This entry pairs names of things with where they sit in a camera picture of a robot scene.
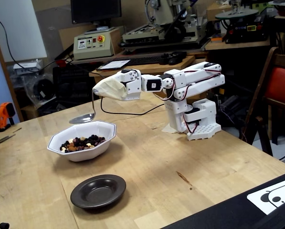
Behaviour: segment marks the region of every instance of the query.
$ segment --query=spoon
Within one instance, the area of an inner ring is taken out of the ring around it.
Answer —
[[[76,117],[74,119],[71,119],[69,121],[69,123],[71,123],[71,124],[89,123],[89,122],[91,122],[95,118],[95,114],[96,113],[95,113],[95,104],[94,104],[94,91],[92,91],[91,98],[92,98],[94,112],[90,113],[90,114],[84,114],[82,116],[79,116],[79,117]]]

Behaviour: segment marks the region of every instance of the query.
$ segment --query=computer monitor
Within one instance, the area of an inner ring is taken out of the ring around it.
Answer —
[[[121,17],[121,0],[71,0],[72,23]]]

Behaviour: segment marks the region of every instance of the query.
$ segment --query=black dish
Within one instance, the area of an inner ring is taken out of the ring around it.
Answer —
[[[127,185],[116,175],[100,175],[89,178],[72,191],[70,200],[79,208],[95,209],[119,200]]]

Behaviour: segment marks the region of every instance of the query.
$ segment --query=floor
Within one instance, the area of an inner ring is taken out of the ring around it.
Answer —
[[[231,135],[239,137],[239,131],[234,127],[224,127],[222,129],[230,133]],[[256,138],[253,142],[253,146],[262,150],[261,142],[260,142],[258,134],[256,135]],[[271,147],[272,147],[273,155],[275,158],[280,159],[284,157],[285,156],[285,136],[281,136],[278,138],[278,145],[275,145],[271,142]]]

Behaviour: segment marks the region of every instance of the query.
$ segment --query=workbench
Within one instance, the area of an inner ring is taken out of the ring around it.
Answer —
[[[135,113],[162,103],[151,93],[103,102],[110,112]],[[104,154],[75,163],[46,149],[52,135],[91,107],[20,123],[22,130],[0,144],[0,222],[14,229],[157,229],[285,173],[283,162],[227,132],[196,141],[162,132],[168,123],[163,106],[136,117],[103,113],[96,101],[96,119],[117,125]],[[126,181],[120,202],[97,214],[75,207],[72,190],[102,174]]]
[[[182,70],[184,68],[189,67],[193,62],[195,61],[195,56],[187,56],[181,63],[178,63],[176,65],[160,65],[159,63],[154,63],[154,64],[144,64],[144,65],[133,65],[133,66],[125,66],[122,69],[136,69],[140,70],[141,73],[143,74],[153,74],[153,75],[160,75],[163,74],[164,72],[167,72],[172,69],[176,70]],[[102,80],[102,77],[93,73],[101,74],[103,77],[108,77],[111,75],[116,74],[117,72],[121,71],[120,70],[111,70],[111,71],[98,71],[94,70],[91,73],[89,73],[89,76],[95,78],[95,83],[98,83],[100,80]]]
[[[205,50],[224,50],[224,49],[239,49],[239,48],[252,48],[260,46],[270,46],[270,38],[261,42],[242,42],[235,44],[226,44],[225,42],[209,42],[205,46]]]

